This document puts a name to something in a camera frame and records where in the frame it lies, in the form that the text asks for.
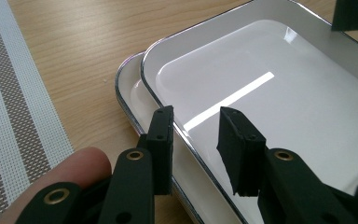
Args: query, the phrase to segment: human hand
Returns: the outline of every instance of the human hand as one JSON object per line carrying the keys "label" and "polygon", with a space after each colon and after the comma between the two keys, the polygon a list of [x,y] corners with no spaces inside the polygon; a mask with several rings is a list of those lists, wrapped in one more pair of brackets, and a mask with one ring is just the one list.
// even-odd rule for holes
{"label": "human hand", "polygon": [[96,147],[86,147],[76,151],[55,168],[36,180],[0,216],[0,223],[15,223],[25,206],[36,193],[58,182],[73,182],[82,189],[106,179],[112,174],[107,156]]}

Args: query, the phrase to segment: brass screw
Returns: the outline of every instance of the brass screw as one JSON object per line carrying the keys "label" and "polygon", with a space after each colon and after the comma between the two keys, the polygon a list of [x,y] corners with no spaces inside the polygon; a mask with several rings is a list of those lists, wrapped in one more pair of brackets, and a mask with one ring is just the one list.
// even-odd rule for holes
{"label": "brass screw", "polygon": [[290,154],[289,152],[286,151],[276,151],[274,153],[275,157],[282,160],[282,161],[292,161],[294,159],[294,157],[292,156],[292,154]]}
{"label": "brass screw", "polygon": [[53,205],[53,204],[62,202],[68,196],[69,196],[69,189],[55,189],[55,190],[52,190],[51,192],[49,192],[45,196],[44,202],[46,204]]}
{"label": "brass screw", "polygon": [[144,153],[141,151],[132,151],[127,154],[127,159],[130,161],[138,161],[144,156]]}

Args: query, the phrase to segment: stacked trays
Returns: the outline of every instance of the stacked trays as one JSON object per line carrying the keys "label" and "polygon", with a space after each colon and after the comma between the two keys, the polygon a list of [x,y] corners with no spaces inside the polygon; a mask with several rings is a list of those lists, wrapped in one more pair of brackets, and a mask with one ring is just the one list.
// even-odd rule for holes
{"label": "stacked trays", "polygon": [[173,105],[172,181],[199,223],[263,223],[257,198],[233,195],[216,150],[220,106],[324,183],[358,185],[358,43],[298,3],[254,0],[161,39],[120,66],[116,88],[138,133]]}

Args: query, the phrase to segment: wood grain surface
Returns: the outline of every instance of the wood grain surface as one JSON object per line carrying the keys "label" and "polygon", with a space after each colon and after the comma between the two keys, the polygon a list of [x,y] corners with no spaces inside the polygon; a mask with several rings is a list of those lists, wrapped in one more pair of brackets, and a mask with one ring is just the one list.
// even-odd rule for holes
{"label": "wood grain surface", "polygon": [[[237,7],[234,0],[9,0],[75,150],[99,147],[115,164],[137,134],[117,102],[120,64],[158,39]],[[327,21],[334,0],[299,1]],[[349,32],[358,40],[358,32]],[[191,223],[176,197],[157,197],[156,223]]]}

